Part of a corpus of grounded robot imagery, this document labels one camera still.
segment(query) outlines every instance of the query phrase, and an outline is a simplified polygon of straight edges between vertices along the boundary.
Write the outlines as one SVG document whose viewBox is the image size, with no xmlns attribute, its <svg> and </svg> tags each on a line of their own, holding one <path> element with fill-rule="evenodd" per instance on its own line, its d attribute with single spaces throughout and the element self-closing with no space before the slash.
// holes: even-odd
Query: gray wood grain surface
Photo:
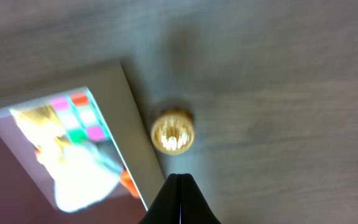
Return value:
<svg viewBox="0 0 358 224">
<path fill-rule="evenodd" d="M 223 223 L 358 223 L 358 1 L 0 0 L 0 92 L 122 60 L 145 122 L 187 101 Z"/>
</svg>

